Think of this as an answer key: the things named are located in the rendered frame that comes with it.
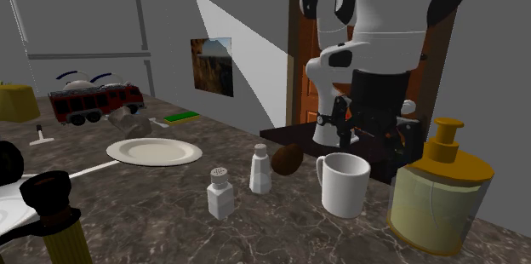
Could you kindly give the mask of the brown egg-shaped fruit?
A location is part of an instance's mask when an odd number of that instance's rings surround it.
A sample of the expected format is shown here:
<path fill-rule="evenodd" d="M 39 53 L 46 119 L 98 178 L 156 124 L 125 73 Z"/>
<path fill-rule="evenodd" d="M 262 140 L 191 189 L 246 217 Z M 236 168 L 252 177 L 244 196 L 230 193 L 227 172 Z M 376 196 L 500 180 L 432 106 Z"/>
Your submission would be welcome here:
<path fill-rule="evenodd" d="M 279 148 L 271 158 L 271 167 L 279 175 L 287 176 L 295 173 L 301 166 L 304 153 L 302 148 L 292 143 Z"/>

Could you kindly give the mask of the yellow soap dispenser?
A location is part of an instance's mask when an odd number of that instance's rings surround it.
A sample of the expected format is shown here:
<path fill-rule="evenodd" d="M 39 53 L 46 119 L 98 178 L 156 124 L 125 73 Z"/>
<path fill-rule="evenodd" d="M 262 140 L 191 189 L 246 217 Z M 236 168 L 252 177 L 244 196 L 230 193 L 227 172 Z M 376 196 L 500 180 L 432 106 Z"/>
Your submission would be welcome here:
<path fill-rule="evenodd" d="M 422 157 L 397 170 L 386 221 L 401 240 L 433 255 L 457 254 L 494 177 L 492 167 L 460 150 L 464 124 L 436 118 Z"/>

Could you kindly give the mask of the white round plate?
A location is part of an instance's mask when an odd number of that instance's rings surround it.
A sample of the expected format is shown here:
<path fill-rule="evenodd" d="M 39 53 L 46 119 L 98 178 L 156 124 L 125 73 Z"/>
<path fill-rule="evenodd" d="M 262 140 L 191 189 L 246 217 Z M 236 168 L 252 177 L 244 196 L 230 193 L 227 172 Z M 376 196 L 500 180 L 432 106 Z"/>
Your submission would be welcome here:
<path fill-rule="evenodd" d="M 197 161 L 202 150 L 184 141 L 165 138 L 137 138 L 118 141 L 106 148 L 109 157 L 126 164 L 169 167 Z"/>

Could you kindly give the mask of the red toy fire truck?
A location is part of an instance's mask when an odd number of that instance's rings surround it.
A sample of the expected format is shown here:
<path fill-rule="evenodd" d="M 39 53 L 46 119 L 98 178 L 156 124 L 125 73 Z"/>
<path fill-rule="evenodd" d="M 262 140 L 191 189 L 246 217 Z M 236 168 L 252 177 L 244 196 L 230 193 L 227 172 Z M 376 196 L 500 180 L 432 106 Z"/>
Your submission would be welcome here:
<path fill-rule="evenodd" d="M 48 97 L 57 121 L 76 126 L 86 121 L 97 123 L 122 106 L 126 106 L 133 114 L 146 108 L 143 95 L 134 85 L 61 90 L 49 93 Z"/>

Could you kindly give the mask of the yellow mill with black top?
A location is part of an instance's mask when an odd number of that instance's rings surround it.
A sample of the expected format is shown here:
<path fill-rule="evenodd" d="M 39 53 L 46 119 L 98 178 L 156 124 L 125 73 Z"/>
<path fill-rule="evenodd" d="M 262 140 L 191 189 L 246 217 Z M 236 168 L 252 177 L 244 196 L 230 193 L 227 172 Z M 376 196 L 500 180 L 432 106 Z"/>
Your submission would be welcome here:
<path fill-rule="evenodd" d="M 70 206 L 71 180 L 62 170 L 31 177 L 20 186 L 24 202 L 38 214 L 35 228 L 52 264 L 93 264 L 80 223 L 80 209 Z"/>

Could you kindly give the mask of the white dish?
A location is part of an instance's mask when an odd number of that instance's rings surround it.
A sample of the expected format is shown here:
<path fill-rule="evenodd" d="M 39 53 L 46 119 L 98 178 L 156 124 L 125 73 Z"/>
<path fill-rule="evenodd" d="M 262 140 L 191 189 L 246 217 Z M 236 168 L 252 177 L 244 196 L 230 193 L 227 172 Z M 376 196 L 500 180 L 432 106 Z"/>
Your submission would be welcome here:
<path fill-rule="evenodd" d="M 9 230 L 39 219 L 37 212 L 28 206 L 20 193 L 20 186 L 35 174 L 22 177 L 8 185 L 0 187 L 0 235 Z"/>

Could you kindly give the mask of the white shaker with grey cap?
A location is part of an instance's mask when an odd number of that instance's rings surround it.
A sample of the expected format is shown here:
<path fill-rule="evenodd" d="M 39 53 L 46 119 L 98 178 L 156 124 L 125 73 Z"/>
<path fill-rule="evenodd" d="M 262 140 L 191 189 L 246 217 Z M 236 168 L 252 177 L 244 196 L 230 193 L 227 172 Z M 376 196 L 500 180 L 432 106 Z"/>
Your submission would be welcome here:
<path fill-rule="evenodd" d="M 225 219 L 234 209 L 234 190 L 228 181 L 228 170 L 214 168 L 210 172 L 211 184 L 207 187 L 208 211 L 218 220 Z"/>

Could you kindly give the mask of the green and yellow sponge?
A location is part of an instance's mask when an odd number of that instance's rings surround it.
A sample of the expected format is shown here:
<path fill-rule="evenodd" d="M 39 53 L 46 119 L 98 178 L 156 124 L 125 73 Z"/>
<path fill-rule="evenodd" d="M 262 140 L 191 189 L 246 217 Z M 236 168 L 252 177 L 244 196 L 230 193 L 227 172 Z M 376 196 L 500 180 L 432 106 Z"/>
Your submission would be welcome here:
<path fill-rule="evenodd" d="M 199 117 L 200 115 L 198 113 L 189 111 L 167 116 L 163 119 L 163 121 L 168 125 L 174 125 L 179 123 L 185 123 L 197 119 Z"/>

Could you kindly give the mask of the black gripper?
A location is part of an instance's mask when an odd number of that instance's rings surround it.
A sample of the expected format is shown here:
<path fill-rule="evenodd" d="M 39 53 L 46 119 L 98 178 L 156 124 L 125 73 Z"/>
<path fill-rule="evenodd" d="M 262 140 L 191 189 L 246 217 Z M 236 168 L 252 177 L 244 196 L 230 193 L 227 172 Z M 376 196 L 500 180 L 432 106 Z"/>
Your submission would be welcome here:
<path fill-rule="evenodd" d="M 341 149 L 346 150 L 351 144 L 351 126 L 345 118 L 350 106 L 351 118 L 357 127 L 396 125 L 391 132 L 391 164 L 411 164 L 421 159 L 421 122 L 398 117 L 405 101 L 410 74 L 352 72 L 350 98 L 347 95 L 336 96 L 332 111 Z"/>

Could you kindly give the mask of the white mug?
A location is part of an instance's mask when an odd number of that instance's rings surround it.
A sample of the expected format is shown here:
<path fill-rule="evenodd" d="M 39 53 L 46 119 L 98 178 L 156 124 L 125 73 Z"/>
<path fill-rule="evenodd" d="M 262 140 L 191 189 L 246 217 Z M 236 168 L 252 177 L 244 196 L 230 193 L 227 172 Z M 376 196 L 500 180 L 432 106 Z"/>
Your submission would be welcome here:
<path fill-rule="evenodd" d="M 370 171 L 366 160 L 350 153 L 334 152 L 318 157 L 316 172 L 323 208 L 339 218 L 359 216 Z"/>

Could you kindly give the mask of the grey lumpy rock shape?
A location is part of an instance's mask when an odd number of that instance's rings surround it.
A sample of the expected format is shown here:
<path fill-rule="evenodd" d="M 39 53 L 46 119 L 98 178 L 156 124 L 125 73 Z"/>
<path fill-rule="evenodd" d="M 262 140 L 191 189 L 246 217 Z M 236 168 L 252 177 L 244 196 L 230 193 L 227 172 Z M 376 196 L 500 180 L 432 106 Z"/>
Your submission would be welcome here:
<path fill-rule="evenodd" d="M 118 128 L 126 140 L 143 138 L 152 132 L 148 118 L 134 115 L 126 106 L 122 106 L 108 116 L 108 121 Z"/>

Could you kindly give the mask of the tall white shaker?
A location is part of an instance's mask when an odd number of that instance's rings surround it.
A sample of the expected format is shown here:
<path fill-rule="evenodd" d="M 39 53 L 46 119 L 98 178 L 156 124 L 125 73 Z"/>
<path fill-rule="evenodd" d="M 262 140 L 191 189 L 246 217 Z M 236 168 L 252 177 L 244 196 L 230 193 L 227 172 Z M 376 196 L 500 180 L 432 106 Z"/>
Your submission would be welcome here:
<path fill-rule="evenodd" d="M 267 154 L 266 144 L 254 146 L 249 189 L 257 194 L 266 194 L 271 190 L 271 162 Z"/>

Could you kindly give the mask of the black round object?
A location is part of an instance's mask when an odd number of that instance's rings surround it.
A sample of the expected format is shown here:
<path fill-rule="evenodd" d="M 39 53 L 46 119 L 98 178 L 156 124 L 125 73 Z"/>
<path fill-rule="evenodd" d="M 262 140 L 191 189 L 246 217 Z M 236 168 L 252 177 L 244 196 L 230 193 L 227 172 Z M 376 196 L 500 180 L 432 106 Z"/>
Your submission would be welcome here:
<path fill-rule="evenodd" d="M 20 150 L 9 141 L 0 141 L 0 186 L 18 181 L 24 173 Z"/>

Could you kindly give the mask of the landscape wall picture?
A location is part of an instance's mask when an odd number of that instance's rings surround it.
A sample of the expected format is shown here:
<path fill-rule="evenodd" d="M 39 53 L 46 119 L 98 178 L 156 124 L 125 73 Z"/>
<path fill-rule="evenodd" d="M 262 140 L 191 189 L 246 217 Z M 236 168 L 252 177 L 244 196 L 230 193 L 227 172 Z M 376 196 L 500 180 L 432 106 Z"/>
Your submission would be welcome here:
<path fill-rule="evenodd" d="M 191 59 L 196 89 L 234 96 L 232 57 L 224 43 L 229 38 L 191 40 Z"/>

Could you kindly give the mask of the yellow round block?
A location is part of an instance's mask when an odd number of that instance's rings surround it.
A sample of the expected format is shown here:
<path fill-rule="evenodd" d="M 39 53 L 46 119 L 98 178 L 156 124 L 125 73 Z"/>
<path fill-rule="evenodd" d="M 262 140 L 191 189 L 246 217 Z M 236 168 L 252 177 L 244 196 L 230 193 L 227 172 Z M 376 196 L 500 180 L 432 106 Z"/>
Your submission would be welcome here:
<path fill-rule="evenodd" d="M 0 85 L 0 121 L 24 123 L 39 116 L 40 111 L 31 86 Z"/>

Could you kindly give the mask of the white flat knife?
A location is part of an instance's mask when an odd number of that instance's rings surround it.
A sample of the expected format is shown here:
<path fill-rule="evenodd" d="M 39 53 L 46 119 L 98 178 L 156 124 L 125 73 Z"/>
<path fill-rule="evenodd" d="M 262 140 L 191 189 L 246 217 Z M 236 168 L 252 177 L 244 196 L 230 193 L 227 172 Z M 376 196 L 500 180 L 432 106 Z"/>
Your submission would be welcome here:
<path fill-rule="evenodd" d="M 69 178 L 73 179 L 73 178 L 76 178 L 76 177 L 81 176 L 81 175 L 86 175 L 86 174 L 89 174 L 91 172 L 98 171 L 100 169 L 111 167 L 112 165 L 115 165 L 115 164 L 120 164 L 120 161 L 113 160 L 113 161 L 110 161 L 110 162 L 107 162 L 107 163 L 104 163 L 104 164 L 98 164 L 98 165 L 95 165 L 93 167 L 90 167 L 90 168 L 87 168 L 87 169 L 83 169 L 83 170 L 80 170 L 80 171 L 78 171 L 76 173 L 70 174 Z"/>

